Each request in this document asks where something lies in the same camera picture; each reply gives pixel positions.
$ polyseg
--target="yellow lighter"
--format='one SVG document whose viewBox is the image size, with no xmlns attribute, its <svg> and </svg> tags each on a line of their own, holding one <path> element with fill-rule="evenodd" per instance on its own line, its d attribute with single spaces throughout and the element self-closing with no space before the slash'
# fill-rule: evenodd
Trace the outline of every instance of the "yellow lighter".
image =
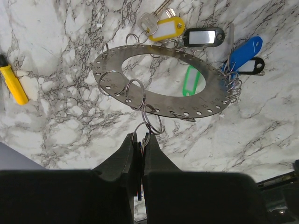
<svg viewBox="0 0 299 224">
<path fill-rule="evenodd" d="M 24 105 L 28 102 L 28 98 L 17 77 L 14 76 L 10 64 L 7 63 L 5 57 L 0 55 L 0 71 L 4 76 L 5 83 L 19 105 Z"/>
<path fill-rule="evenodd" d="M 151 41 L 161 41 L 171 39 L 183 34 L 185 23 L 181 17 L 171 17 L 165 20 L 160 20 L 158 23 L 158 30 L 149 39 Z"/>
</svg>

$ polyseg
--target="yellow key tag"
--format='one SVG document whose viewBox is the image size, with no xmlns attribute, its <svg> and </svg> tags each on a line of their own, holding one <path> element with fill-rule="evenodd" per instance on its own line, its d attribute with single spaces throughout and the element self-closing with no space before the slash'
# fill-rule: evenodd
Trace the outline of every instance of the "yellow key tag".
<svg viewBox="0 0 299 224">
<path fill-rule="evenodd" d="M 160 20 L 157 25 L 158 30 L 153 35 L 149 36 L 151 41 L 161 41 L 180 36 L 185 29 L 185 23 L 183 19 L 177 16 Z"/>
</svg>

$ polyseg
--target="metal ring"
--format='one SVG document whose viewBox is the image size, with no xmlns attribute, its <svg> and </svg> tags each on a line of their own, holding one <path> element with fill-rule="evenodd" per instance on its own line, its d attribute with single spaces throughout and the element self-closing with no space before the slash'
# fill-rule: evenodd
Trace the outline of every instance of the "metal ring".
<svg viewBox="0 0 299 224">
<path fill-rule="evenodd" d="M 190 50 L 193 52 L 193 56 L 195 57 L 195 51 L 194 51 L 192 48 L 189 48 L 189 47 L 182 47 L 182 48 L 180 48 L 180 49 L 178 50 L 178 52 L 180 52 L 180 51 L 183 50 L 183 49 L 190 49 Z M 189 65 L 188 63 L 183 64 L 183 63 L 181 63 L 179 60 L 178 60 L 178 62 L 179 62 L 180 64 L 182 64 L 182 65 Z"/>
<path fill-rule="evenodd" d="M 142 122 L 142 123 L 140 123 L 139 125 L 137 125 L 137 127 L 135 128 L 135 130 L 134 130 L 134 132 L 133 132 L 133 136 L 132 136 L 132 140 L 131 140 L 132 144 L 133 144 L 133 141 L 134 141 L 134 135 L 135 135 L 135 133 L 137 132 L 137 129 L 138 129 L 141 125 L 143 125 L 143 124 L 145 124 L 146 127 L 149 129 L 149 127 L 148 127 L 148 123 L 147 123 L 147 122 Z M 145 142 L 145 146 L 146 146 L 146 145 L 148 144 L 148 142 L 150 141 L 150 135 L 151 135 L 151 133 L 149 132 L 148 138 L 146 139 L 146 142 Z"/>
<path fill-rule="evenodd" d="M 241 87 L 242 87 L 242 80 L 240 80 L 239 78 L 237 78 L 236 81 L 235 81 L 233 79 L 233 85 L 228 89 L 228 91 L 230 91 L 230 90 L 235 91 L 237 89 L 241 89 Z"/>
<path fill-rule="evenodd" d="M 157 43 L 163 44 L 162 41 L 156 41 L 156 42 L 153 42 L 150 46 L 153 47 L 153 46 L 155 46 Z M 159 56 L 153 56 L 152 54 L 150 54 L 150 56 L 151 56 L 152 58 L 159 58 L 159 57 L 161 57 L 161 55 L 159 55 Z"/>
<path fill-rule="evenodd" d="M 234 97 L 228 98 L 228 100 L 223 100 L 223 103 L 227 103 L 227 102 L 234 103 L 236 101 L 237 101 L 237 97 L 234 96 Z"/>
<path fill-rule="evenodd" d="M 160 47 L 162 47 L 162 46 L 164 46 L 165 44 L 168 44 L 168 43 L 170 43 L 170 42 L 174 42 L 174 43 L 176 43 L 177 46 L 178 46 L 178 42 L 177 42 L 176 40 L 173 40 L 173 39 L 167 39 L 165 42 L 162 42 L 162 41 L 156 41 L 156 42 L 153 42 L 150 46 L 152 47 L 152 46 L 156 45 L 157 43 L 160 43 L 160 44 L 161 44 Z M 159 56 L 153 56 L 153 55 L 150 55 L 150 56 L 151 56 L 152 58 L 160 58 L 160 57 L 161 57 L 161 55 L 159 55 Z"/>
<path fill-rule="evenodd" d="M 145 30 L 145 31 L 142 31 L 142 32 L 139 34 L 139 36 L 138 36 L 139 41 L 140 41 L 140 36 L 141 36 L 143 33 L 148 33 L 148 31 Z M 144 44 L 148 39 L 149 39 L 149 37 L 146 36 L 146 40 L 145 40 L 144 42 L 142 42 L 142 43 L 140 42 L 140 44 Z"/>
<path fill-rule="evenodd" d="M 129 38 L 129 36 L 133 36 L 133 37 L 137 40 L 138 44 L 140 44 L 140 39 L 139 39 L 139 37 L 138 37 L 136 34 L 132 34 L 132 33 L 130 33 L 130 34 L 128 34 L 128 35 L 126 36 L 126 47 L 128 47 L 128 38 Z"/>
<path fill-rule="evenodd" d="M 146 122 L 149 125 L 149 130 L 154 134 L 154 135 L 159 135 L 162 134 L 163 132 L 165 132 L 165 126 L 162 124 L 162 121 L 160 119 L 160 116 L 157 115 L 158 120 L 159 120 L 159 124 L 160 124 L 160 130 L 157 130 L 150 122 L 148 115 L 146 114 L 146 107 L 150 108 L 152 110 L 152 112 L 156 112 L 155 108 L 150 105 L 150 104 L 146 104 L 143 108 L 142 108 L 142 119 L 144 122 Z"/>
<path fill-rule="evenodd" d="M 203 55 L 206 55 L 206 62 L 209 60 L 209 55 L 208 55 L 207 52 L 205 52 L 204 50 L 196 50 L 196 51 L 194 52 L 194 55 L 195 55 L 196 52 L 204 52 Z"/>
<path fill-rule="evenodd" d="M 109 46 L 108 46 L 108 43 L 105 43 L 102 47 L 102 57 L 104 57 L 104 47 L 106 46 L 106 49 L 107 49 L 107 55 L 109 53 Z"/>
<path fill-rule="evenodd" d="M 138 82 L 139 85 L 140 85 L 140 88 L 142 89 L 142 102 L 141 102 L 141 104 L 138 108 L 131 107 L 131 109 L 134 110 L 134 111 L 139 111 L 143 108 L 143 106 L 145 104 L 145 99 L 146 99 L 144 85 L 142 84 L 142 82 L 139 79 L 133 78 L 128 82 L 128 84 L 126 85 L 126 97 L 127 97 L 127 102 L 129 102 L 130 101 L 130 99 L 129 99 L 129 89 L 130 89 L 130 85 L 134 81 Z"/>
<path fill-rule="evenodd" d="M 226 86 L 229 86 L 229 85 L 231 85 L 232 83 L 234 83 L 234 82 L 236 82 L 238 80 L 240 80 L 239 77 L 235 77 L 235 78 L 233 78 L 231 80 L 228 79 L 229 83 Z"/>
<path fill-rule="evenodd" d="M 142 139 L 142 141 L 141 141 L 141 150 L 140 150 L 140 153 L 141 153 L 141 155 L 143 155 L 143 153 L 144 153 L 144 149 L 145 149 L 145 139 L 143 138 Z"/>
<path fill-rule="evenodd" d="M 100 86 L 100 83 L 101 83 L 103 77 L 104 77 L 105 75 L 107 75 L 108 73 L 111 73 L 111 72 L 117 72 L 117 71 L 114 71 L 114 70 L 113 70 L 113 71 L 105 72 L 105 73 L 100 77 L 100 79 L 99 79 L 99 83 L 98 83 L 99 91 L 100 91 L 103 95 L 108 96 L 108 97 L 110 97 L 111 95 L 106 94 L 106 93 L 103 92 L 103 89 L 102 89 L 102 87 Z"/>
<path fill-rule="evenodd" d="M 166 39 L 163 41 L 163 44 L 161 44 L 161 46 L 167 44 L 167 43 L 175 43 L 173 48 L 177 48 L 178 47 L 178 41 L 174 40 L 174 39 Z"/>
<path fill-rule="evenodd" d="M 190 122 L 196 122 L 196 120 L 194 118 L 190 118 L 190 117 L 187 117 L 185 115 L 181 115 L 181 114 L 175 113 L 173 111 L 170 111 L 169 113 L 173 114 L 177 118 L 180 118 L 181 120 L 190 121 Z"/>
<path fill-rule="evenodd" d="M 211 65 L 211 64 L 214 64 L 214 63 L 222 63 L 222 64 L 224 64 L 224 62 L 213 61 L 213 62 L 209 63 L 208 65 Z"/>
</svg>

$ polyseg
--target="black object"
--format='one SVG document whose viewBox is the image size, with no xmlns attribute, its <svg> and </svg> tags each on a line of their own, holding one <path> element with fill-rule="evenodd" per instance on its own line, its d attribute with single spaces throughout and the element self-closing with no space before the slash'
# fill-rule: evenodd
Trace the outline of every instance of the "black object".
<svg viewBox="0 0 299 224">
<path fill-rule="evenodd" d="M 265 62 L 260 57 L 253 57 L 250 61 L 255 61 L 254 67 L 251 71 L 239 71 L 239 75 L 257 75 L 263 71 L 265 67 Z"/>
<path fill-rule="evenodd" d="M 238 173 L 183 172 L 154 135 L 143 155 L 136 135 L 133 144 L 132 137 L 128 134 L 120 149 L 94 170 L 0 172 L 0 223 L 132 224 L 133 198 L 140 194 L 141 182 L 147 220 L 140 224 L 270 224 L 275 216 L 269 207 L 280 200 L 276 195 L 285 186 L 284 214 L 296 218 L 298 201 L 290 197 L 298 193 L 295 172 L 292 183 L 280 177 L 258 184 Z"/>
<path fill-rule="evenodd" d="M 217 47 L 223 43 L 225 33 L 219 27 L 214 28 L 190 28 L 184 32 L 183 40 L 186 47 Z"/>
<path fill-rule="evenodd" d="M 8 63 L 3 55 L 0 55 L 0 68 L 8 66 Z"/>
</svg>

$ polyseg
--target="plastic key tag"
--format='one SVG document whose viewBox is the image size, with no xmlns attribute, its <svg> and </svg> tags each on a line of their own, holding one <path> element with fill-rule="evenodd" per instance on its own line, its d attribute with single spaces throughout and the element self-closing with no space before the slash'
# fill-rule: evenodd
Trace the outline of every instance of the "plastic key tag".
<svg viewBox="0 0 299 224">
<path fill-rule="evenodd" d="M 184 80 L 184 86 L 183 86 L 183 96 L 192 96 L 196 92 L 197 84 L 199 82 L 200 72 L 189 65 L 185 80 Z"/>
<path fill-rule="evenodd" d="M 154 42 L 180 36 L 185 29 L 183 19 L 177 16 L 160 20 L 157 25 L 158 30 L 153 35 L 149 36 L 149 39 Z"/>
<path fill-rule="evenodd" d="M 241 47 L 231 53 L 229 66 L 233 71 L 237 71 L 242 65 L 259 53 L 263 40 L 259 36 L 250 38 Z"/>
</svg>

